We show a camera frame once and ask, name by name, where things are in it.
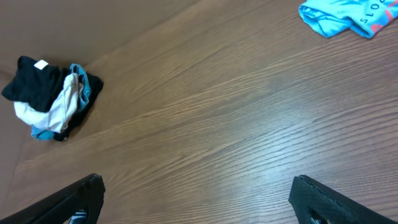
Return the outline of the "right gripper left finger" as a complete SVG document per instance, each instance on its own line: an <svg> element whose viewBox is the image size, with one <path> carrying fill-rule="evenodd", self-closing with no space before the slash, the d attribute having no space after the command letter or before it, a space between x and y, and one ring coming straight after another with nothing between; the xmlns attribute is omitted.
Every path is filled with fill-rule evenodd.
<svg viewBox="0 0 398 224"><path fill-rule="evenodd" d="M102 176L90 174L33 205L1 220L1 223L64 223L76 213L84 223L97 223L106 189Z"/></svg>

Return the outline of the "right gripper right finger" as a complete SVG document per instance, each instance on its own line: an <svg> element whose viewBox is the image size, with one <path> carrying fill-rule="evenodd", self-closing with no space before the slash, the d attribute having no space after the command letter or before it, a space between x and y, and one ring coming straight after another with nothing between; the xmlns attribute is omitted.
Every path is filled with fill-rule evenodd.
<svg viewBox="0 0 398 224"><path fill-rule="evenodd" d="M294 177L289 203L299 224L395 224L307 175Z"/></svg>

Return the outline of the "black t-shirt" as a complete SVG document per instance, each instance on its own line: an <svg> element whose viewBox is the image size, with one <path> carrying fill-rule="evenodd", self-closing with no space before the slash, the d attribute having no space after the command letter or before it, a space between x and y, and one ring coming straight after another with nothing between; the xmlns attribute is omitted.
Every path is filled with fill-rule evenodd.
<svg viewBox="0 0 398 224"><path fill-rule="evenodd" d="M28 103L38 112L48 112L63 90L70 69L46 65L39 69L36 60L21 56L17 61L15 77L3 88L1 94L10 101Z"/></svg>

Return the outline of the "light blue printed t-shirt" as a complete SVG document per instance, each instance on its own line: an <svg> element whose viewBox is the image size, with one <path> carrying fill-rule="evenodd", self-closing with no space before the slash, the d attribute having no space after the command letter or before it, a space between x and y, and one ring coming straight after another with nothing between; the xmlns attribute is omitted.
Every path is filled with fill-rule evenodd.
<svg viewBox="0 0 398 224"><path fill-rule="evenodd" d="M298 13L304 23L326 38L351 29L371 39L397 18L397 0L307 0Z"/></svg>

